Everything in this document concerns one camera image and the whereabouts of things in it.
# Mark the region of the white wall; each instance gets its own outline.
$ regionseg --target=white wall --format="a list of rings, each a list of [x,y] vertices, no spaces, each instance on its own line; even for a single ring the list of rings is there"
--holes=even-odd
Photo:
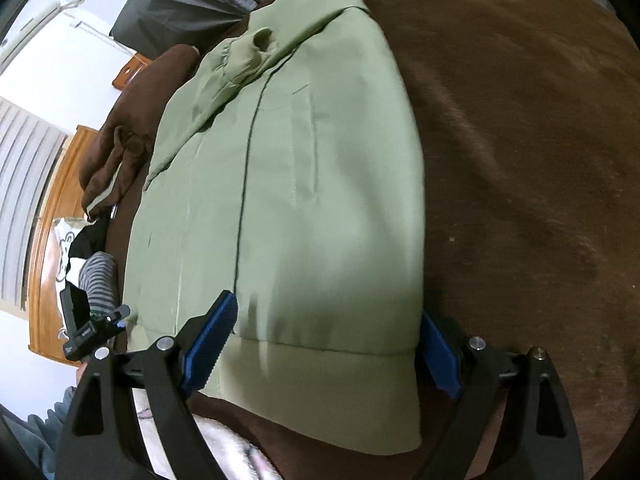
[[[0,404],[25,419],[30,413],[46,416],[76,384],[76,368],[29,351],[29,326],[0,310]]]
[[[0,312],[4,311],[5,313],[10,313],[12,316],[17,316],[20,319],[27,319],[27,312],[25,310],[20,310],[18,305],[14,305],[13,303],[7,303],[6,301],[0,300]]]
[[[0,95],[73,133],[78,124],[102,126],[120,95],[111,82],[130,53],[72,27],[81,19],[105,28],[95,17],[79,9],[68,13],[48,23],[0,75]]]

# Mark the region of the window blinds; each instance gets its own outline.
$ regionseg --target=window blinds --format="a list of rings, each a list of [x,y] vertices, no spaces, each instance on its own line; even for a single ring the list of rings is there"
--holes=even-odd
[[[0,300],[21,308],[38,204],[65,138],[0,97]]]

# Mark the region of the striped sock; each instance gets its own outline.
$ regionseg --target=striped sock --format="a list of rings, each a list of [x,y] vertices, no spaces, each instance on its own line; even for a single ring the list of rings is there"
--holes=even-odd
[[[80,270],[78,285],[87,294],[92,316],[105,316],[118,307],[116,262],[110,254],[93,254]]]

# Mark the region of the green jacket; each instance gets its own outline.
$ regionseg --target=green jacket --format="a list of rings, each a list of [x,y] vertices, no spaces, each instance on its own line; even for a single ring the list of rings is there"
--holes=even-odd
[[[127,257],[130,349],[177,333],[232,290],[238,323],[205,393],[338,446],[417,447],[422,179],[402,79],[362,0],[276,0],[253,12],[162,117]],[[280,367],[265,358],[288,351]],[[283,367],[291,377],[276,378]],[[335,377],[312,388],[322,367]],[[354,379],[369,384],[382,422],[361,408]],[[324,398],[305,397],[325,387]],[[326,396],[345,425],[360,412],[361,434],[310,415]],[[387,407],[396,404],[400,414]],[[388,436],[398,419],[409,436]]]

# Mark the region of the brown towel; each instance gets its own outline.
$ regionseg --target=brown towel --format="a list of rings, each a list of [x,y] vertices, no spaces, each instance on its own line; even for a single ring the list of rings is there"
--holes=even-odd
[[[176,45],[156,59],[129,83],[113,105],[79,171],[84,190],[82,208],[106,190],[122,164],[113,189],[92,211],[92,218],[117,204],[153,153],[158,124],[175,91],[191,75],[200,59],[189,45]]]

